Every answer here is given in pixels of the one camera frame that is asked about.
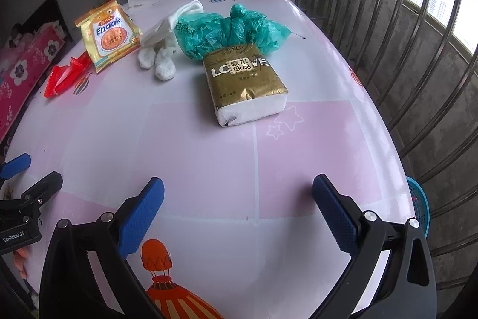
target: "metal screw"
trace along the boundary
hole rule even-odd
[[[113,220],[113,214],[111,212],[105,212],[100,216],[102,222],[111,222]]]
[[[65,228],[68,226],[68,219],[60,219],[56,224],[59,228]]]
[[[419,228],[420,227],[420,222],[417,221],[415,218],[410,219],[410,226],[414,228]]]
[[[375,214],[373,211],[366,211],[364,217],[370,222],[375,222],[377,220],[377,214]]]

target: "pink floral bedding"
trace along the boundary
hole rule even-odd
[[[64,43],[54,28],[48,27],[23,51],[20,45],[0,51],[0,142]]]

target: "blue basket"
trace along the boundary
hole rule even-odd
[[[408,188],[412,195],[413,208],[415,209],[415,218],[418,219],[423,228],[425,237],[428,235],[430,227],[430,207],[426,199],[425,192],[420,187],[419,183],[410,177],[407,177]]]

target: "tissue pack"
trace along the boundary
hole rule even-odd
[[[288,90],[255,44],[205,55],[204,68],[221,126],[239,125],[285,109]]]

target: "bed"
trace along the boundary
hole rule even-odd
[[[0,162],[28,104],[66,42],[72,42],[57,0],[45,0],[23,23],[15,48],[0,49]]]

